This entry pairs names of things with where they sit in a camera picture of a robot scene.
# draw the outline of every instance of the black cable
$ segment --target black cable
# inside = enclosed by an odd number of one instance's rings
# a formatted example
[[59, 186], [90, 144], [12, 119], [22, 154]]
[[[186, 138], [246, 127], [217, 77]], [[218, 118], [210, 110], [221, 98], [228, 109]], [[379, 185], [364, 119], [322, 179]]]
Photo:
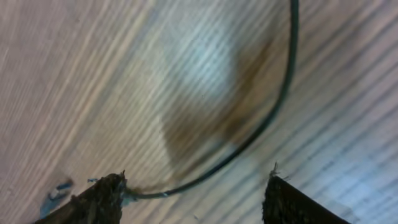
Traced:
[[182, 193], [189, 190], [205, 180], [209, 179], [220, 171], [223, 167], [227, 166], [232, 160], [237, 158], [242, 152], [244, 152], [249, 146], [269, 127], [269, 125], [275, 120], [280, 108], [286, 100], [289, 92], [290, 84], [292, 83], [294, 76], [294, 68], [297, 54], [297, 42], [299, 40], [299, 0], [290, 0], [290, 42], [289, 42], [289, 54], [287, 60], [287, 68], [285, 71], [285, 78], [279, 91], [278, 98], [274, 103], [271, 111], [263, 119], [260, 125], [253, 131], [253, 133], [240, 145], [236, 151], [229, 155], [226, 159], [221, 161], [218, 165], [214, 166], [208, 172], [205, 172], [199, 178], [186, 183], [176, 189], [167, 190], [165, 192], [159, 192], [154, 194], [138, 194], [132, 191], [128, 191], [129, 197], [134, 199], [152, 199], [152, 198], [163, 198], [171, 195]]

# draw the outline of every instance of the wood grain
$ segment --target wood grain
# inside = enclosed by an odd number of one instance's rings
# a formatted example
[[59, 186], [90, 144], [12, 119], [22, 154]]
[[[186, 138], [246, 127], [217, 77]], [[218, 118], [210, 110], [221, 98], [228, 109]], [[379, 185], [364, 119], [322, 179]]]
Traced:
[[[281, 175], [355, 223], [398, 222], [398, 2], [301, 0], [297, 76], [277, 121], [214, 178], [122, 223], [260, 223]], [[267, 113], [289, 2], [0, 0], [0, 223], [71, 177], [126, 170], [145, 192], [195, 178]]]

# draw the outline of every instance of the cable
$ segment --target cable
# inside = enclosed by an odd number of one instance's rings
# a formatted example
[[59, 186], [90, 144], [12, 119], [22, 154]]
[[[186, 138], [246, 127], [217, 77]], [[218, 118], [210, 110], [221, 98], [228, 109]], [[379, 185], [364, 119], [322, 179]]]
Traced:
[[261, 121], [260, 125], [253, 131], [253, 133], [235, 150], [231, 155], [221, 161], [219, 164], [214, 166], [209, 171], [202, 174], [199, 178], [188, 182], [176, 189], [167, 190], [165, 192], [159, 192], [154, 194], [138, 194], [133, 191], [128, 191], [128, 196], [134, 199], [152, 199], [152, 198], [164, 198], [175, 194], [182, 193], [189, 190], [197, 185], [203, 183], [213, 175], [215, 175], [222, 168], [227, 166], [231, 161], [237, 158], [242, 152], [244, 152], [250, 145], [269, 127], [269, 125], [275, 120], [281, 109], [284, 101], [286, 100], [289, 92], [290, 84], [292, 83], [294, 76], [294, 68], [297, 54], [297, 42], [299, 40], [299, 0], [290, 0], [290, 41], [289, 41], [289, 54], [287, 60], [287, 68], [285, 71], [285, 78], [279, 91], [277, 100], [274, 106], [268, 113], [268, 115]]

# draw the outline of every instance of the brown surface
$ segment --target brown surface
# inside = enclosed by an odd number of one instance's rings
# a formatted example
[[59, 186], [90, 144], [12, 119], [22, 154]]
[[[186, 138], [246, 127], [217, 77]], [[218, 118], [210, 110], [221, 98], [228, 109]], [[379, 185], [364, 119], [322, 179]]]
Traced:
[[[287, 2], [1, 0], [0, 223], [34, 220], [68, 175], [75, 193], [123, 169], [159, 190], [230, 153], [279, 87]], [[301, 0], [300, 12], [297, 77], [270, 130], [123, 223], [259, 223], [275, 161], [348, 221], [398, 222], [398, 2]]]

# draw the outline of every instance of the wire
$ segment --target wire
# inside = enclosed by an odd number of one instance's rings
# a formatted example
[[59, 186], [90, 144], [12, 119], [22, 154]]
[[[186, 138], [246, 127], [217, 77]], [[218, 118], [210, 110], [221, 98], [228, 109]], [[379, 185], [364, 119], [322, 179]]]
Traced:
[[251, 144], [270, 126], [275, 120], [278, 112], [280, 111], [284, 101], [286, 100], [289, 92], [290, 84], [292, 83], [295, 69], [295, 61], [297, 54], [297, 42], [299, 40], [299, 0], [290, 0], [290, 40], [289, 40], [289, 54], [287, 60], [287, 68], [285, 71], [285, 78], [282, 86], [279, 90], [279, 95], [274, 103], [274, 106], [268, 113], [268, 115], [261, 121], [260, 125], [253, 131], [253, 133], [227, 158], [221, 161], [219, 164], [214, 166], [209, 171], [202, 174], [199, 178], [188, 182], [180, 187], [172, 190], [166, 190], [164, 192], [154, 194], [139, 194], [128, 190], [128, 196], [134, 199], [152, 199], [152, 198], [164, 198], [175, 194], [182, 193], [186, 190], [190, 190], [193, 187], [203, 183], [210, 177], [214, 176], [222, 168], [227, 166], [231, 161], [237, 158], [242, 152], [248, 149]]

